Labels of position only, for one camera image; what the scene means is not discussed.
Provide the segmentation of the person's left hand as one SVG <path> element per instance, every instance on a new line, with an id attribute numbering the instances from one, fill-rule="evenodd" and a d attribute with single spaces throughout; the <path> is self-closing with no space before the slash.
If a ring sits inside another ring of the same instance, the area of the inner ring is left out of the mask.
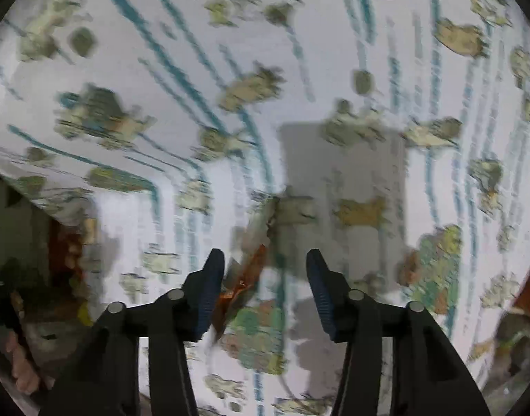
<path id="1" fill-rule="evenodd" d="M 5 350 L 10 355 L 11 375 L 18 391 L 24 395 L 37 392 L 41 385 L 41 376 L 33 363 L 26 358 L 25 349 L 19 344 L 18 336 L 14 331 L 9 331 Z"/>

